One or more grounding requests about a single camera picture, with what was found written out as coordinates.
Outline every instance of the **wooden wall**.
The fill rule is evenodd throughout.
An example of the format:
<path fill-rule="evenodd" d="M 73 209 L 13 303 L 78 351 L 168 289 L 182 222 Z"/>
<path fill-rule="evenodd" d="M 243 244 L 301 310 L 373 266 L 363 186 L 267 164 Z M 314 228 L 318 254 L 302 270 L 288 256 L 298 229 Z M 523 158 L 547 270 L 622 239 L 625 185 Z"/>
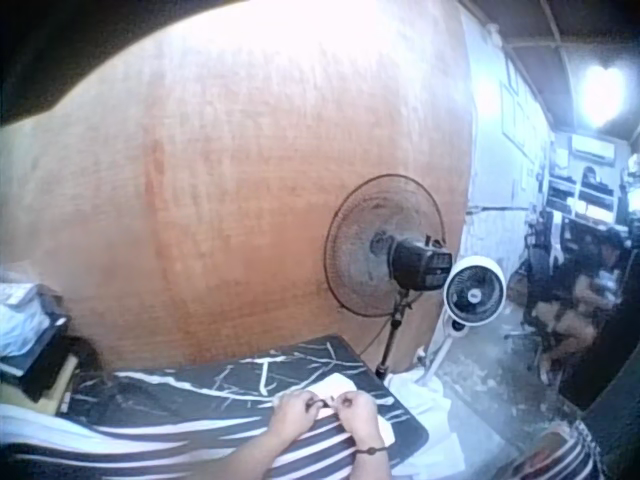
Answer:
<path fill-rule="evenodd" d="M 362 348 L 383 320 L 338 308 L 322 249 L 343 197 L 371 176 L 421 181 L 457 250 L 472 129 L 457 5 L 305 3 L 173 24 L 0 132 L 2 263 L 62 292 L 110 366 L 331 332 Z M 440 305 L 430 294 L 411 312 L 394 369 Z"/>

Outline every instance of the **office chair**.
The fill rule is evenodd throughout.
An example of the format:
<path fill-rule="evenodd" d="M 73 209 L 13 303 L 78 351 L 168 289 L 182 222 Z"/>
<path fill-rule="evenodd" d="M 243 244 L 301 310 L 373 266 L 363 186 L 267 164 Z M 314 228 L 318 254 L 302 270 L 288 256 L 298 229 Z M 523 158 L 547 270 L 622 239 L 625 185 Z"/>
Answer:
<path fill-rule="evenodd" d="M 529 247 L 527 252 L 529 260 L 527 265 L 527 302 L 520 321 L 521 329 L 505 334 L 504 339 L 520 337 L 537 342 L 535 358 L 527 366 L 527 370 L 532 371 L 538 367 L 542 353 L 553 348 L 556 339 L 549 332 L 547 325 L 533 314 L 536 304 L 541 299 L 548 298 L 546 290 L 551 284 L 549 254 L 542 248 L 537 247 Z"/>

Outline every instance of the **person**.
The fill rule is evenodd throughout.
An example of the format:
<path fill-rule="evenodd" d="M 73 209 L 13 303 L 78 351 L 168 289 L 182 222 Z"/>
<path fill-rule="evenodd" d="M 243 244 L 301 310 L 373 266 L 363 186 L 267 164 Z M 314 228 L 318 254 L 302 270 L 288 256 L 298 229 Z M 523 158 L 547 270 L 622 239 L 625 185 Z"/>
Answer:
<path fill-rule="evenodd" d="M 565 339 L 553 350 L 540 357 L 540 378 L 549 383 L 549 372 L 553 362 L 567 355 L 586 350 L 596 338 L 594 311 L 611 310 L 615 305 L 612 295 L 597 291 L 602 272 L 613 272 L 619 268 L 624 241 L 614 228 L 604 232 L 599 248 L 586 248 L 560 265 L 551 279 L 549 295 L 557 292 L 564 296 L 558 300 L 547 298 L 535 306 L 534 315 L 542 320 L 550 332 L 558 332 Z"/>
<path fill-rule="evenodd" d="M 259 480 L 275 459 L 315 422 L 322 406 L 320 398 L 308 390 L 287 393 L 274 408 L 267 430 L 249 440 L 213 465 L 214 479 Z M 372 455 L 356 454 L 351 480 L 390 480 L 389 458 L 378 428 L 375 400 L 366 392 L 346 392 L 332 405 L 357 450 L 376 449 Z"/>

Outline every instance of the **standing fan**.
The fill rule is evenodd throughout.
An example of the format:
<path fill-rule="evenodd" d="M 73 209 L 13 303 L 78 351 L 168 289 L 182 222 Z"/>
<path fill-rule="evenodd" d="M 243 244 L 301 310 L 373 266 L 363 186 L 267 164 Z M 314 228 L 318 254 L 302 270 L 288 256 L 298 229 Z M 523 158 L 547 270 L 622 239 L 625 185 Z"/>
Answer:
<path fill-rule="evenodd" d="M 454 265 L 443 292 L 445 340 L 416 383 L 429 383 L 455 338 L 465 336 L 469 327 L 485 325 L 498 316 L 506 291 L 502 270 L 490 258 L 471 256 Z"/>
<path fill-rule="evenodd" d="M 391 317 L 378 378 L 386 376 L 406 309 L 422 292 L 438 290 L 447 280 L 452 256 L 444 242 L 436 201 L 404 175 L 381 175 L 358 186 L 331 222 L 324 249 L 331 293 L 356 315 Z"/>

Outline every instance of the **concrete floor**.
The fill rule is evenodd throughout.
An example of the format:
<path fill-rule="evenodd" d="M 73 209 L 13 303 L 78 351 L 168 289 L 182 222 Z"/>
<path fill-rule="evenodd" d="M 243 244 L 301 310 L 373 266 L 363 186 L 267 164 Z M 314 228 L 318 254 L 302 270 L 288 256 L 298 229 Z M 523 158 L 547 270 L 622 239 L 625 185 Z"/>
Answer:
<path fill-rule="evenodd" d="M 556 420 L 577 410 L 529 372 L 535 355 L 530 340 L 504 340 L 519 329 L 522 309 L 507 305 L 493 322 L 455 340 L 438 369 L 452 401 L 451 430 L 458 434 L 467 469 L 451 480 L 488 479 L 524 451 Z"/>

